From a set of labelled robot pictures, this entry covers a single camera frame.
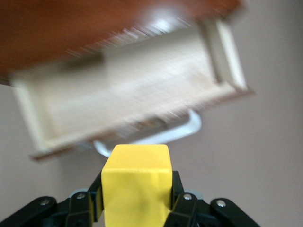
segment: metal bolt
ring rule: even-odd
[[[223,200],[217,200],[216,203],[219,207],[226,207],[226,203]]]
[[[190,194],[184,194],[184,195],[183,195],[183,198],[184,198],[185,200],[191,200],[191,199],[192,199],[192,197],[191,197]]]
[[[47,205],[49,203],[49,200],[48,199],[45,199],[45,200],[43,200],[41,203],[40,203],[40,205],[41,206],[45,206],[45,205]]]
[[[83,199],[84,197],[85,197],[85,194],[82,192],[79,195],[77,195],[78,200]]]

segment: wooden furniture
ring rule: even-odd
[[[186,22],[227,16],[240,0],[10,0],[0,4],[0,83],[37,63],[159,18]]]

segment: white wall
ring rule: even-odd
[[[186,188],[233,200],[261,226],[303,223],[302,7],[248,1],[232,28],[255,96],[204,112],[198,134],[169,144]],[[89,186],[105,163],[88,152],[37,164],[32,151],[12,88],[0,86],[0,220],[36,197],[60,201]]]

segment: white drawer handle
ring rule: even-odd
[[[188,114],[189,121],[185,124],[159,132],[137,141],[133,141],[131,144],[166,144],[168,142],[172,142],[174,140],[178,140],[180,138],[198,132],[202,126],[200,115],[193,110],[189,110]],[[111,150],[107,149],[104,143],[98,140],[95,140],[93,143],[97,152],[104,155],[105,157],[109,157],[112,153]]]

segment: yellow block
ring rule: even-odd
[[[102,173],[106,227],[161,227],[172,168],[166,145],[117,145]]]

